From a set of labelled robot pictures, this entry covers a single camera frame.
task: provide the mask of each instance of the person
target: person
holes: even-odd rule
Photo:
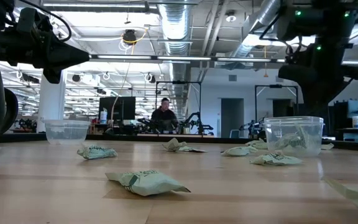
[[[178,127],[178,120],[174,112],[169,109],[169,100],[163,98],[161,100],[161,106],[153,111],[152,121],[158,126],[158,130],[162,133],[163,131],[173,131],[174,128]]]

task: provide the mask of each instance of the black monitor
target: black monitor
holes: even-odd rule
[[[107,120],[111,119],[111,108],[116,100],[115,97],[103,97],[99,101],[99,119],[103,108],[107,109]],[[114,106],[114,120],[135,119],[136,97],[119,97]]]

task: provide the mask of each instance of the plastic container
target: plastic container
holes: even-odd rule
[[[100,123],[107,124],[107,111],[100,111]]]
[[[353,124],[353,128],[358,129],[358,116],[353,116],[352,117],[352,124]]]
[[[85,141],[89,121],[45,120],[47,139],[50,144],[76,145]]]
[[[266,118],[267,147],[286,156],[309,157],[321,152],[324,119],[312,116]]]

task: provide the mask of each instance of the silver duct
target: silver duct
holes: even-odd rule
[[[244,40],[233,51],[230,57],[246,57],[254,47],[247,43],[246,37],[250,32],[253,32],[261,27],[268,26],[274,19],[278,9],[280,8],[280,0],[264,0],[260,6],[260,10],[253,15],[250,15],[244,23],[242,28]]]
[[[191,6],[181,4],[161,4],[158,5],[162,17],[162,31],[164,39],[167,40],[186,40],[190,36],[190,12]],[[189,44],[187,43],[165,43],[168,55],[184,56],[189,55]],[[190,66],[185,63],[170,64],[171,80],[188,81],[190,79]],[[188,86],[173,86],[173,94],[176,98],[178,113],[184,114],[182,109],[185,107],[186,93]]]

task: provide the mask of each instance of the white pillar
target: white pillar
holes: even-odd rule
[[[62,71],[59,84],[51,84],[42,75],[40,106],[38,110],[37,132],[45,131],[45,119],[63,119],[65,112],[67,71]]]

